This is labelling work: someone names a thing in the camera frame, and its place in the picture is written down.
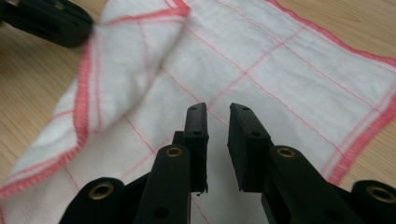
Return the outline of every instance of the white cloth with red stripes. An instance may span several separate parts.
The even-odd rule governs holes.
[[[192,223],[263,223],[260,195],[238,192],[229,106],[255,111],[276,145],[300,149],[337,184],[391,122],[396,60],[354,50],[270,1],[110,0],[80,72],[0,190],[3,223],[56,223],[102,176],[129,183],[206,102],[209,194]]]

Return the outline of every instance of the cloth fold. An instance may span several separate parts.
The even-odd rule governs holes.
[[[210,193],[192,197],[191,222],[263,223],[260,195],[237,191],[230,104],[252,108],[275,144],[337,184],[395,117],[395,65],[275,0],[110,0],[78,77],[0,189],[0,220],[56,223],[95,178],[137,179],[186,109],[206,102]]]

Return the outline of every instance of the white cloth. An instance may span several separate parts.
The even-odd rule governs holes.
[[[249,106],[276,145],[301,150],[338,183],[395,117],[396,61],[354,50],[275,0],[110,0],[75,82],[0,190],[3,223],[57,223],[102,176],[129,183],[206,102],[209,194],[192,223],[262,223],[238,192],[229,106]]]

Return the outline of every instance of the wood grain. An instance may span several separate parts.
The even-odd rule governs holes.
[[[76,0],[97,21],[106,0]],[[278,0],[349,46],[396,58],[396,1]],[[0,182],[50,119],[78,72],[82,48],[64,49],[8,25],[0,28]],[[342,182],[371,178],[396,187],[396,121],[364,149]]]

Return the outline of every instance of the dish towel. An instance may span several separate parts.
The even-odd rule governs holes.
[[[109,0],[76,80],[0,190],[0,220],[57,223],[88,182],[134,181],[206,102],[209,193],[192,195],[191,223],[263,223],[260,195],[238,191],[230,104],[338,184],[395,117],[395,66],[276,0]]]

